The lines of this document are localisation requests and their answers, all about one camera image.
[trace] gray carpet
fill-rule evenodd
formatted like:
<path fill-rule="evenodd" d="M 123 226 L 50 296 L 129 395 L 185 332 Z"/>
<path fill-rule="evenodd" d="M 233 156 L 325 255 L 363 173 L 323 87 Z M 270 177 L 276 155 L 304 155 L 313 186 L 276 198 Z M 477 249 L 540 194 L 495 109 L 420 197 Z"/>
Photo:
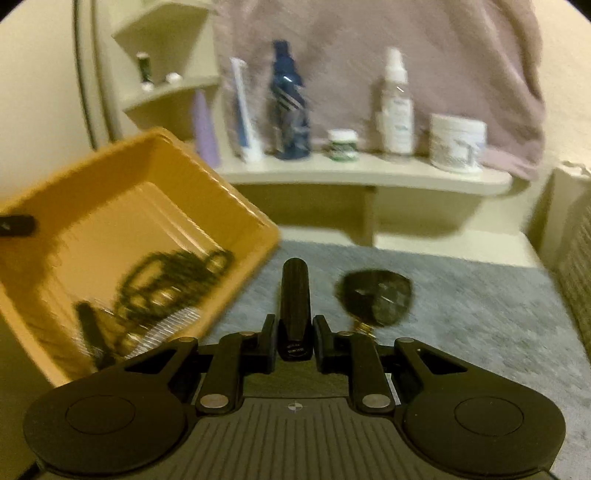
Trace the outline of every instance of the gray carpet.
<path fill-rule="evenodd" d="M 352 321 L 334 295 L 341 276 L 363 268 L 386 268 L 414 282 L 414 305 L 399 325 L 379 329 L 391 345 L 410 336 L 531 387 L 562 410 L 567 438 L 553 470 L 561 480 L 591 478 L 591 368 L 577 330 L 544 270 L 490 265 L 363 247 L 283 242 L 211 331 L 207 343 L 239 330 L 260 330 L 277 311 L 283 262 L 308 263 L 312 314 L 323 314 L 333 331 Z M 279 364 L 272 383 L 249 379 L 247 393 L 294 397 L 310 391 L 346 391 L 339 375 L 328 382 L 312 364 Z"/>

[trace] blue bottle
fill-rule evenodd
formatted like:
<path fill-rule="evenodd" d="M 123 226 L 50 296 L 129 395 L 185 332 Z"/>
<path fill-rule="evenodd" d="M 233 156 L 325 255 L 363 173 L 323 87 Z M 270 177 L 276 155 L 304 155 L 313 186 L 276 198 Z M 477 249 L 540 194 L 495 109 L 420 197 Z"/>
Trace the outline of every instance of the blue bottle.
<path fill-rule="evenodd" d="M 304 85 L 285 40 L 275 40 L 275 64 L 271 92 L 275 98 L 273 129 L 277 158 L 299 160 L 310 156 L 310 126 L 303 98 Z"/>

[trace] white tube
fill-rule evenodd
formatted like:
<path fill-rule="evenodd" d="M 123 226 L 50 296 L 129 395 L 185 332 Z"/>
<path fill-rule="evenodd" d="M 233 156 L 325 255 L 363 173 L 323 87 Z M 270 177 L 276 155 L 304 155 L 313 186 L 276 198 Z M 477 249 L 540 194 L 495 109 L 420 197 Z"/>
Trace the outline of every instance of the white tube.
<path fill-rule="evenodd" d="M 246 101 L 246 88 L 244 86 L 243 72 L 248 68 L 244 60 L 231 58 L 232 73 L 234 74 L 234 82 L 236 84 L 236 94 L 238 97 L 238 117 L 241 122 L 239 128 L 242 129 L 241 136 L 242 159 L 246 163 L 254 163 L 261 161 L 264 157 L 261 140 L 256 131 L 255 124 L 251 118 L 251 113 Z"/>

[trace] ridged black surface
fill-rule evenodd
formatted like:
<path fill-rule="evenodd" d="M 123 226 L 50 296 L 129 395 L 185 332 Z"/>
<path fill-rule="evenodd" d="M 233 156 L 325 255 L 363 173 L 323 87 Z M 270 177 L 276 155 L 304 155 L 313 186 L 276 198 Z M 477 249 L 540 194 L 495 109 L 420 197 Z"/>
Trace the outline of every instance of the ridged black surface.
<path fill-rule="evenodd" d="M 59 477 L 43 476 L 44 480 L 56 478 Z M 200 421 L 185 444 L 157 466 L 126 477 L 129 480 L 455 478 L 416 457 L 388 420 L 358 415 L 344 398 L 296 401 L 247 398 L 236 413 Z M 539 474 L 530 480 L 548 478 Z"/>

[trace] orange plastic bin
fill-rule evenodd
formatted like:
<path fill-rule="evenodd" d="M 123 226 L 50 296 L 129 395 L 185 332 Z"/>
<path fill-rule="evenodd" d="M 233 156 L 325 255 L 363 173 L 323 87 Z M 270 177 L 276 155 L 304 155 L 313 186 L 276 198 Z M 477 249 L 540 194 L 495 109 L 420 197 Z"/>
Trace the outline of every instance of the orange plastic bin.
<path fill-rule="evenodd" d="M 168 131 L 111 145 L 6 205 L 33 215 L 37 232 L 0 238 L 0 312 L 55 386 L 93 371 L 77 343 L 73 304 L 113 305 L 118 286 L 154 251 L 235 256 L 177 336 L 202 337 L 279 241 L 254 205 Z"/>

